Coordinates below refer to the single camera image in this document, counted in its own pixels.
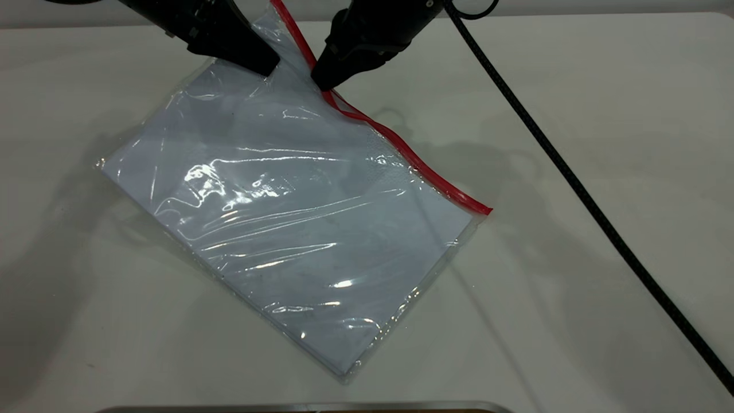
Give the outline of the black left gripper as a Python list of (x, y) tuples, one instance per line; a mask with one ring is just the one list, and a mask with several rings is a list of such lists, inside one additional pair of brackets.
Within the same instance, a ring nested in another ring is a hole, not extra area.
[(267, 77), (280, 57), (244, 23), (233, 1), (121, 1), (194, 54), (225, 60)]

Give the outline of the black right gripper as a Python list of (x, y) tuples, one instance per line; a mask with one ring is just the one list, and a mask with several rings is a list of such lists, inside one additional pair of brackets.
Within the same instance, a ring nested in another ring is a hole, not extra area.
[(333, 18), (333, 34), (325, 39), (312, 80), (320, 91), (330, 91), (382, 67), (443, 9), (443, 1), (351, 1)]

